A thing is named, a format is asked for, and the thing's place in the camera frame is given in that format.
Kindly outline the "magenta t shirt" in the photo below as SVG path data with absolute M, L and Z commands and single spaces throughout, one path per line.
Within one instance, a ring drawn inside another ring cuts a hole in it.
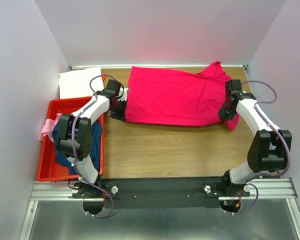
M 216 61 L 198 73 L 132 67 L 125 118 L 128 123 L 205 127 L 218 115 L 231 77 Z

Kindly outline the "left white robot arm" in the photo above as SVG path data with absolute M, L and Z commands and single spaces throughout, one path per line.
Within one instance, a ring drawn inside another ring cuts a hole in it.
M 111 118 L 124 122 L 128 93 L 129 88 L 111 78 L 104 89 L 93 89 L 80 109 L 60 116 L 52 134 L 56 161 L 71 175 L 77 175 L 77 194 L 90 198 L 106 194 L 99 183 L 103 134 L 99 118 L 109 113 Z

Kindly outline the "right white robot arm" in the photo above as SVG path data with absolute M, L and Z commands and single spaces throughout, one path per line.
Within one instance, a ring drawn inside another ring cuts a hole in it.
M 257 177 L 280 177 L 291 166 L 292 133 L 275 125 L 261 109 L 263 102 L 242 86 L 236 79 L 225 83 L 225 101 L 218 111 L 222 121 L 241 116 L 254 135 L 246 161 L 227 170 L 217 186 L 225 196 L 239 192 Z

